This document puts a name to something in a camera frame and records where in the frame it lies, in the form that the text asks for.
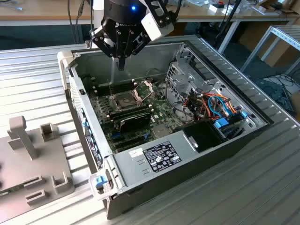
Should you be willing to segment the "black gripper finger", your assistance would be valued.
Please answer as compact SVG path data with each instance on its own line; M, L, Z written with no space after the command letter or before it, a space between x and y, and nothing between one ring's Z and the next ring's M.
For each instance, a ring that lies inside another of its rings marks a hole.
M119 71L122 71L122 55L118 52L118 42L113 42L105 33L102 26L91 29L90 37L93 44L95 44L108 57L116 59Z
M131 55L137 55L149 42L150 38L145 31L140 33L133 30L129 31L125 44L125 50L121 56L121 71L123 71L125 68L126 58Z

